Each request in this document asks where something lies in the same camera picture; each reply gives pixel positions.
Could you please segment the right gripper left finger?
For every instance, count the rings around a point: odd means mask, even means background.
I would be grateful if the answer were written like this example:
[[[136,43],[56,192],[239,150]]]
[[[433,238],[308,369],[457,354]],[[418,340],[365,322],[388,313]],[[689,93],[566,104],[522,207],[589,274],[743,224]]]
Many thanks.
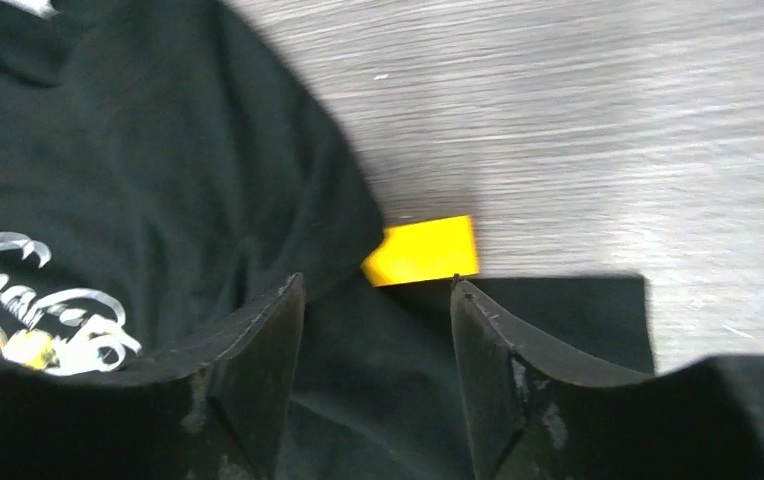
[[[0,479],[270,479],[304,318],[299,274],[109,373],[0,360]]]

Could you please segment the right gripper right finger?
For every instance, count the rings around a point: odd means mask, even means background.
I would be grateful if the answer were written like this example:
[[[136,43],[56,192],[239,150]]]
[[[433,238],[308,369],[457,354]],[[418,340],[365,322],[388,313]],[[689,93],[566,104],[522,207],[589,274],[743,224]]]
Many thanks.
[[[468,281],[451,327],[478,479],[764,479],[764,356],[655,376],[516,317]]]

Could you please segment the black floral t-shirt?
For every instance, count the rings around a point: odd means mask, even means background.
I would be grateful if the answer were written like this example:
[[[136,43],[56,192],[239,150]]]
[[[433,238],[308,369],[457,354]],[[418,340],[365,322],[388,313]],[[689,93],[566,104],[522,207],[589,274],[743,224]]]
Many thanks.
[[[309,303],[289,479],[473,475],[439,287],[374,287],[380,208],[338,126],[222,1],[0,1],[0,257],[24,308],[85,287],[144,351],[291,273]]]

